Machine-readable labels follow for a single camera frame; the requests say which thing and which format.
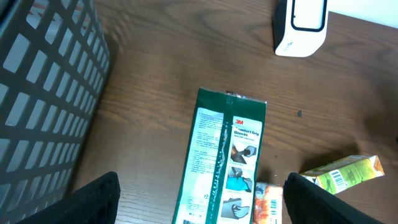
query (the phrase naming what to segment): green and yellow box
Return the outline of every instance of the green and yellow box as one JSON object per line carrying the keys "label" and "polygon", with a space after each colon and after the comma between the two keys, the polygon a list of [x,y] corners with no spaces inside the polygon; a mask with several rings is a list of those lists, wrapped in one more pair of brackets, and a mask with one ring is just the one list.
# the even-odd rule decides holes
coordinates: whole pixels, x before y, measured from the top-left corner
{"label": "green and yellow box", "polygon": [[384,175],[378,156],[348,156],[302,174],[331,194]]}

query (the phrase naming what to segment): gray plastic basket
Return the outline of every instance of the gray plastic basket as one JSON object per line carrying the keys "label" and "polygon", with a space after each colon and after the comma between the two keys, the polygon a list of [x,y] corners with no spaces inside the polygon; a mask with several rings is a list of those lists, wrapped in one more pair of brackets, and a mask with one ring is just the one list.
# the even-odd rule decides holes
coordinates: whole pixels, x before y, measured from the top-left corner
{"label": "gray plastic basket", "polygon": [[93,1],[0,4],[0,223],[63,197],[109,73]]}

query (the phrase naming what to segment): green package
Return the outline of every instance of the green package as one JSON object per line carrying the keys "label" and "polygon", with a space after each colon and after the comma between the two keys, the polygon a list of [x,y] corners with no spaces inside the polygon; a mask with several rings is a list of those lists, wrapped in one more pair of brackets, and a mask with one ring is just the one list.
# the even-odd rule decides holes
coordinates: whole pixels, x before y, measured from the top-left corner
{"label": "green package", "polygon": [[331,194],[384,175],[378,156],[348,156],[301,174]]}
{"label": "green package", "polygon": [[199,89],[173,223],[251,223],[266,107]]}

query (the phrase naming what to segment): wooden table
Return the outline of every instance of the wooden table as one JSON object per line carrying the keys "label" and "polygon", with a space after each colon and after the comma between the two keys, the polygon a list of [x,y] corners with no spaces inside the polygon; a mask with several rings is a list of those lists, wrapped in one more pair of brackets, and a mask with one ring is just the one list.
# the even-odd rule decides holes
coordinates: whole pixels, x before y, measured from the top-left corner
{"label": "wooden table", "polygon": [[170,223],[206,86],[269,102],[258,180],[377,154],[386,175],[337,197],[397,223],[398,29],[330,13],[320,50],[278,57],[276,2],[97,0],[114,62],[73,188],[116,171],[118,223]]}

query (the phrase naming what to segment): orange and white package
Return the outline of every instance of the orange and white package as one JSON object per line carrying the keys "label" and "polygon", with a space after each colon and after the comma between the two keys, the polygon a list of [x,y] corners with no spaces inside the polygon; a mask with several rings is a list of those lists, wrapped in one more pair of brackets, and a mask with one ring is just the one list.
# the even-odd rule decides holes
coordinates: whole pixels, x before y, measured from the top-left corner
{"label": "orange and white package", "polygon": [[254,224],[282,223],[283,188],[267,183],[256,184]]}

